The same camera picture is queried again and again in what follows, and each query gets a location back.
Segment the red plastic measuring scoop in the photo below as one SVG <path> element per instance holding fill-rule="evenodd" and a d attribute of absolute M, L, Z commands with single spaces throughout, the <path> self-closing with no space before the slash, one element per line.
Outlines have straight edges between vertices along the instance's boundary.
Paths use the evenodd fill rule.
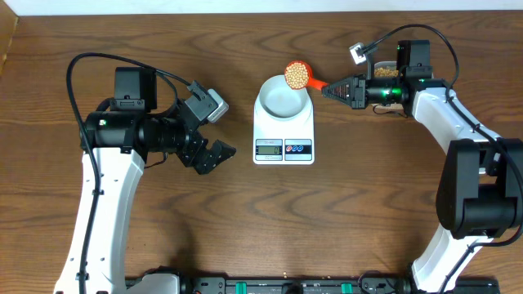
<path fill-rule="evenodd" d="M 291 61 L 284 70 L 285 82 L 293 90 L 300 90 L 306 87 L 313 87 L 321 91 L 328 86 L 326 82 L 320 81 L 313 76 L 311 67 L 302 60 Z"/>

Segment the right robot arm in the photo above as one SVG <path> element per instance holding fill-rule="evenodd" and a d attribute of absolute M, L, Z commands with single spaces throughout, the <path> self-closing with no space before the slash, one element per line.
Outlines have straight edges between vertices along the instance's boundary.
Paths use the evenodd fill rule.
<path fill-rule="evenodd" d="M 430 43 L 403 40 L 397 75 L 380 78 L 373 64 L 321 88 L 323 96 L 352 109 L 401 105 L 445 151 L 436 193 L 439 226 L 410 266 L 401 293 L 448 293 L 483 247 L 504 247 L 522 235 L 522 142 L 480 123 L 443 79 L 433 76 Z"/>

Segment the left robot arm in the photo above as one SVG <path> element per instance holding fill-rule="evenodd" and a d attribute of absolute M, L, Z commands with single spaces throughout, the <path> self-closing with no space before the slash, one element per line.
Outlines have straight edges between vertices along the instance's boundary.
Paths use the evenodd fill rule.
<path fill-rule="evenodd" d="M 157 114 L 161 73 L 139 67 L 115 70 L 114 97 L 87 116 L 82 146 L 83 189 L 68 260 L 56 293 L 189 293 L 190 280 L 165 267 L 127 285 L 124 257 L 132 204 L 150 153 L 176 155 L 200 175 L 235 155 L 222 142 L 210 144 L 198 129 L 216 122 L 227 103 L 197 82 L 190 98 L 176 99 Z"/>

